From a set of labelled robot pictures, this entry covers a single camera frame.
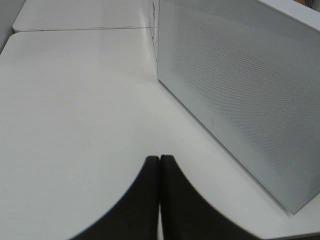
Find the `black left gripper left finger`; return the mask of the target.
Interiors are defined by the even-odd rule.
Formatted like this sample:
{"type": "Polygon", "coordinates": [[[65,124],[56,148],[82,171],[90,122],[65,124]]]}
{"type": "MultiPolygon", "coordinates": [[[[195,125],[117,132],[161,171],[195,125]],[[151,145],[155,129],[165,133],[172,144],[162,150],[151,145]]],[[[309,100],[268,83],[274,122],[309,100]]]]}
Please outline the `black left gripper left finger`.
{"type": "Polygon", "coordinates": [[[156,240],[159,219],[160,159],[148,156],[121,199],[74,240],[156,240]]]}

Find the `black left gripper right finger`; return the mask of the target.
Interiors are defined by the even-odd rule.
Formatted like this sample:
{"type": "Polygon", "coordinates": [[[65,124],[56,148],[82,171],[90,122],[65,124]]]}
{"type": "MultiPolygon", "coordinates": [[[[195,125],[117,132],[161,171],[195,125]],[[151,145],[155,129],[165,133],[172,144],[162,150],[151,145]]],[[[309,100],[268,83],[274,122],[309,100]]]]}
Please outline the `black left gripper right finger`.
{"type": "Polygon", "coordinates": [[[160,158],[160,212],[165,240],[255,240],[212,207],[172,155],[160,158]]]}

